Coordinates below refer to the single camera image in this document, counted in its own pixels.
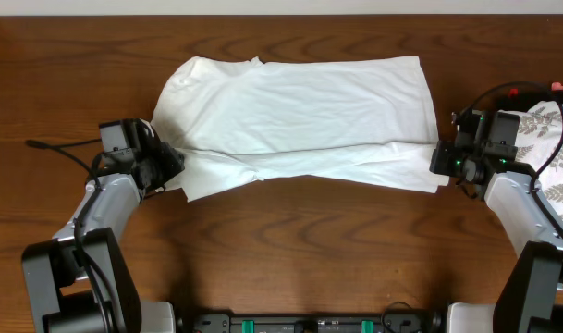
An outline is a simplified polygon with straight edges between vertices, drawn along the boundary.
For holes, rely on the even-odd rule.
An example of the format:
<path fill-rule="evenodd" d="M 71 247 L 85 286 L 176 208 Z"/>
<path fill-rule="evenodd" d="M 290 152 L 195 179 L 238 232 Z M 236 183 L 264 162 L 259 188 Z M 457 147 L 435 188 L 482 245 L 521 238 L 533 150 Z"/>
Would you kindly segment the black garment with red details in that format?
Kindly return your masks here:
<path fill-rule="evenodd" d="M 553 82 L 551 94 L 563 104 L 563 84 Z M 540 102 L 550 102 L 552 98 L 545 92 L 510 89 L 509 92 L 496 99 L 495 107 L 505 111 L 528 112 Z"/>

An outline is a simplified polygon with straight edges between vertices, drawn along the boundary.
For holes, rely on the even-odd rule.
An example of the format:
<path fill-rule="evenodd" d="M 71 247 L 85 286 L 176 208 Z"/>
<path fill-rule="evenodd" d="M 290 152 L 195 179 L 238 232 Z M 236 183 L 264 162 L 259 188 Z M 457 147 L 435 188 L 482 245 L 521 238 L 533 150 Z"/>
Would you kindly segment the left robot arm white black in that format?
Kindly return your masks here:
<path fill-rule="evenodd" d="M 38 332 L 174 332 L 169 302 L 144 302 L 118 241 L 151 194 L 184 169 L 183 155 L 151 124 L 100 125 L 103 150 L 85 167 L 85 195 L 52 239 L 28 246 L 21 265 Z"/>

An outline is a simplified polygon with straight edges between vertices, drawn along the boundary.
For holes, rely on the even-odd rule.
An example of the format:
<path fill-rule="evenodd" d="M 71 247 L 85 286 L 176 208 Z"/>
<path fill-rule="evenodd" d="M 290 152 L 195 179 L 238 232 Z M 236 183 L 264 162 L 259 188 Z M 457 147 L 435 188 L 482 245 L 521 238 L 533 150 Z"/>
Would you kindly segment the black mounting rail with clamps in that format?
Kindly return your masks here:
<path fill-rule="evenodd" d="M 394 302 L 368 314 L 234 314 L 210 311 L 176 321 L 182 333 L 435 333 L 446 330 L 445 315 Z"/>

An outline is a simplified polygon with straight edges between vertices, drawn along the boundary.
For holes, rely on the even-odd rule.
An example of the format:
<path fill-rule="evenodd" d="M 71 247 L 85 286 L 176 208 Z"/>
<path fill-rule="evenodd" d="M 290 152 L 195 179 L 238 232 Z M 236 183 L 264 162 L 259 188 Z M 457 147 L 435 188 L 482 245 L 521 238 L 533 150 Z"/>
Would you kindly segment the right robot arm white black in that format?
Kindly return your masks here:
<path fill-rule="evenodd" d="M 456 302 L 447 310 L 447 332 L 563 332 L 563 222 L 528 164 L 516 162 L 520 119 L 507 113 L 466 109 L 454 115 L 454 141 L 439 142 L 430 170 L 472 185 L 518 256 L 496 303 Z"/>

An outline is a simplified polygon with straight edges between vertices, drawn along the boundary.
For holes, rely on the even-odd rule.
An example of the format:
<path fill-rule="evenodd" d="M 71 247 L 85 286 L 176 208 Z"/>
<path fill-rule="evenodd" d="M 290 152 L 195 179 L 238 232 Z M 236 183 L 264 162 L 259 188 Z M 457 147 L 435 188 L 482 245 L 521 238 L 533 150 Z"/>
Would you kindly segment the white printed t-shirt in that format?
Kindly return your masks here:
<path fill-rule="evenodd" d="M 255 181 L 315 176 L 433 193 L 438 131 L 417 56 L 322 63 L 193 57 L 153 111 L 184 155 L 169 181 L 198 200 Z"/>

